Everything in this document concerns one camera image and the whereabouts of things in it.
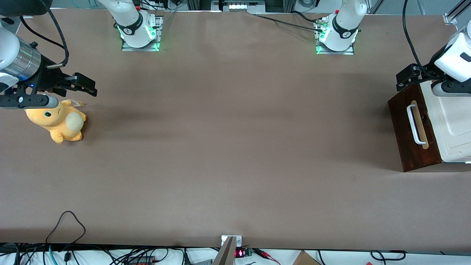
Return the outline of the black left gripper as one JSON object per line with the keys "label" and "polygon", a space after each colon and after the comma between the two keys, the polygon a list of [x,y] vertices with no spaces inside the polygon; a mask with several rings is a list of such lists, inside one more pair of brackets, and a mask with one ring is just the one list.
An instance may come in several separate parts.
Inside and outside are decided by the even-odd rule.
{"label": "black left gripper", "polygon": [[430,60],[427,64],[412,63],[396,74],[396,89],[398,92],[404,90],[410,85],[413,85],[419,79],[419,83],[432,81],[444,82],[446,81],[446,74],[443,70],[435,65],[436,60]]}

